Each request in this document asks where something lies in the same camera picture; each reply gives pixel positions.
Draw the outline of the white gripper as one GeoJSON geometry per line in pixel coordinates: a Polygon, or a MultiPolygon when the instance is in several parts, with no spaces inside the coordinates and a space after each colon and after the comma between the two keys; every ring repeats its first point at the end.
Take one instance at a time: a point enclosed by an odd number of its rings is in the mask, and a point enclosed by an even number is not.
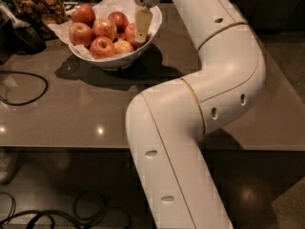
{"type": "Polygon", "coordinates": [[[134,0],[137,5],[134,14],[134,34],[137,43],[144,43],[146,41],[153,20],[153,14],[149,8],[155,7],[160,1],[161,0],[134,0]]]}

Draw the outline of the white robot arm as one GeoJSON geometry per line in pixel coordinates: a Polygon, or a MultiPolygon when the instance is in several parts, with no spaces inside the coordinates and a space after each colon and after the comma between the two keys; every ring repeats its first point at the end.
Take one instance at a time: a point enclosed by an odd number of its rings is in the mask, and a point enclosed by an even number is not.
{"type": "MultiPolygon", "coordinates": [[[[134,0],[136,35],[159,0],[134,0]]],[[[138,94],[126,113],[133,162],[157,229],[234,229],[198,140],[244,115],[266,79],[251,27],[229,0],[173,0],[197,72],[138,94]]]]}

